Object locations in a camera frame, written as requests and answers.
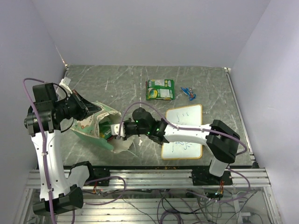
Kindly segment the green white paper bag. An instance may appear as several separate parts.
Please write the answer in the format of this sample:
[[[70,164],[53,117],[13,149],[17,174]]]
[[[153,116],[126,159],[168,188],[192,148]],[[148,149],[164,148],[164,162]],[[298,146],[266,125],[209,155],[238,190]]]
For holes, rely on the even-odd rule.
[[[105,140],[99,136],[99,123],[110,121],[112,125],[117,124],[121,120],[121,112],[99,101],[95,101],[93,104],[102,108],[100,113],[82,121],[75,121],[71,130],[83,141],[115,154],[128,151],[134,142],[134,136],[129,137],[127,140],[118,140],[115,136]]]

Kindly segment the green yellow chips bag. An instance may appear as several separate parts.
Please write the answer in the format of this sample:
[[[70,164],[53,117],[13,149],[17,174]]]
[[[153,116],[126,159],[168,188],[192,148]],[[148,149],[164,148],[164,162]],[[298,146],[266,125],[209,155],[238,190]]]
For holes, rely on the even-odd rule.
[[[112,137],[111,125],[112,124],[110,121],[99,123],[99,136],[101,138],[108,140],[109,138]]]

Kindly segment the blue M&M's packet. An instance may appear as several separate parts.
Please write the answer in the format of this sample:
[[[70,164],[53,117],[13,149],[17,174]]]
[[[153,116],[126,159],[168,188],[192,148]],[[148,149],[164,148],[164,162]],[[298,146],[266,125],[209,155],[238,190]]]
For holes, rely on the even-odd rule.
[[[188,96],[190,101],[196,98],[196,94],[193,92],[191,87],[181,87],[181,90]]]

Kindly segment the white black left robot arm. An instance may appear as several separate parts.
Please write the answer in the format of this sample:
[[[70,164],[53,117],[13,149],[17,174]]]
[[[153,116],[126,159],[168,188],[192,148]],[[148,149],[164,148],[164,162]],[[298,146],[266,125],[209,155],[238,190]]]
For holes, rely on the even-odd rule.
[[[34,99],[24,125],[34,144],[40,172],[40,201],[33,205],[33,212],[40,216],[55,216],[83,207],[84,185],[95,181],[89,161],[71,167],[69,176],[64,173],[60,153],[61,121],[82,121],[100,112],[101,108],[81,97],[75,90],[59,100],[55,83],[33,86]]]

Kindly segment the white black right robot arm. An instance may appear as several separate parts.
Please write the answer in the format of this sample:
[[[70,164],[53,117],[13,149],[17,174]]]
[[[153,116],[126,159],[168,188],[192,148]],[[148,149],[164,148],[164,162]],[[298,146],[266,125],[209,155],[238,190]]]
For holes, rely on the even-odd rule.
[[[164,117],[154,119],[142,107],[133,111],[131,119],[122,119],[115,130],[117,137],[124,140],[133,135],[145,135],[159,145],[177,141],[204,145],[213,155],[206,173],[212,185],[220,182],[227,166],[235,162],[240,145],[240,135],[221,120],[215,119],[207,125],[177,125]]]

